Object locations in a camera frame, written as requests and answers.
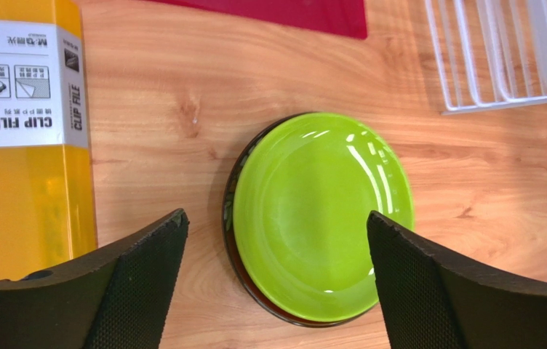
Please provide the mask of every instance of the tabletop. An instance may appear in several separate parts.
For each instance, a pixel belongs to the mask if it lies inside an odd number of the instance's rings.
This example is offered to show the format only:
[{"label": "tabletop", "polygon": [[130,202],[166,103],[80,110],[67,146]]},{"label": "tabletop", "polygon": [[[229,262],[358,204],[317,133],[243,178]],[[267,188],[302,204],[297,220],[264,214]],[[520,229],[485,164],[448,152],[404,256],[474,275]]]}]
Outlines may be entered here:
[{"label": "tabletop", "polygon": [[424,1],[367,0],[365,41],[139,0],[79,0],[98,238],[184,208],[190,233],[160,348],[389,348],[379,306],[307,329],[263,310],[226,257],[242,148],[331,111],[371,126],[409,175],[416,231],[547,281],[547,105],[443,116]]}]

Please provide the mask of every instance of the wooden table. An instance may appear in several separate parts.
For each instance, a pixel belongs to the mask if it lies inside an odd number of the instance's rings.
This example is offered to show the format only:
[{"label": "wooden table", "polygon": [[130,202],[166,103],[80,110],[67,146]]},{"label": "wooden table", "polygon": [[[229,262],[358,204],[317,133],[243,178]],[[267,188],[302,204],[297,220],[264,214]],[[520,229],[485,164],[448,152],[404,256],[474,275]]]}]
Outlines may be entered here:
[{"label": "wooden table", "polygon": [[417,232],[547,281],[547,105],[442,116],[423,1],[367,1],[358,41],[136,0],[80,0],[101,245],[183,207],[161,348],[387,348],[381,309],[331,329],[274,318],[224,250],[226,178],[266,125],[354,116],[410,177]]}]

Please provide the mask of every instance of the stacked plates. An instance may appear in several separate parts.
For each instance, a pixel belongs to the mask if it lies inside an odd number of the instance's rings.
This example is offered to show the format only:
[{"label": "stacked plates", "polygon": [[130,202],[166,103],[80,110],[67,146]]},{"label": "stacked plates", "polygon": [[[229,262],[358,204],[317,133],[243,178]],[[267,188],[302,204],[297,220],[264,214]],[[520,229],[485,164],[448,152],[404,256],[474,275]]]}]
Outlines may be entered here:
[{"label": "stacked plates", "polygon": [[413,229],[409,183],[383,139],[332,113],[281,120],[252,140],[229,178],[228,255],[274,315],[341,324],[378,301],[366,232],[373,209]]}]

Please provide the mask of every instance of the white wire rack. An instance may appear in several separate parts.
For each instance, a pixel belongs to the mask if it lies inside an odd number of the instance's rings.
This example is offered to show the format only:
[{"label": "white wire rack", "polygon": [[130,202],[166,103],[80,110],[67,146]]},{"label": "white wire rack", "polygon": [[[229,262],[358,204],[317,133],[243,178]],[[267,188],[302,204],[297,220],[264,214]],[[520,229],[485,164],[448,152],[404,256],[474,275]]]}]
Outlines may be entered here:
[{"label": "white wire rack", "polygon": [[425,0],[447,111],[547,103],[547,0]]}]

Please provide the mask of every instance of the red cutting board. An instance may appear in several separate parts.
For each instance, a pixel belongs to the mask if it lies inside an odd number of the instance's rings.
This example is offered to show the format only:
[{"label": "red cutting board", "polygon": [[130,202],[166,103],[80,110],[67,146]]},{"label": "red cutting board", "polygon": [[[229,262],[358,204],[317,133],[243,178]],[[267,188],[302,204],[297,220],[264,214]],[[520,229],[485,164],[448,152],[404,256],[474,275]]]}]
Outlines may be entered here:
[{"label": "red cutting board", "polygon": [[365,39],[364,0],[153,0]]}]

